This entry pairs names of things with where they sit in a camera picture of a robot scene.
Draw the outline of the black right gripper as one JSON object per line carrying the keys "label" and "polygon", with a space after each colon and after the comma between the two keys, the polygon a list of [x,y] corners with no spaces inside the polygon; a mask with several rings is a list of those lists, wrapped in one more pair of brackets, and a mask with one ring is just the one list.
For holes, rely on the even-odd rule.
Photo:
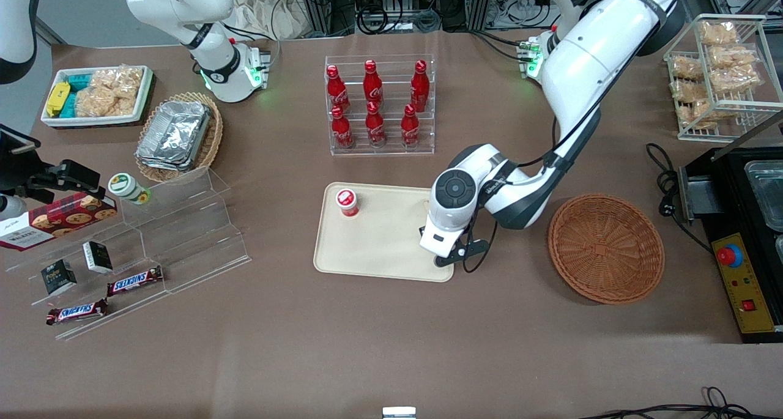
{"label": "black right gripper", "polygon": [[[53,202],[59,191],[100,191],[100,174],[73,160],[63,160],[58,165],[44,165],[37,149],[39,140],[1,126],[1,191],[16,190],[16,196],[37,202]],[[34,177],[34,186],[23,187]]]}

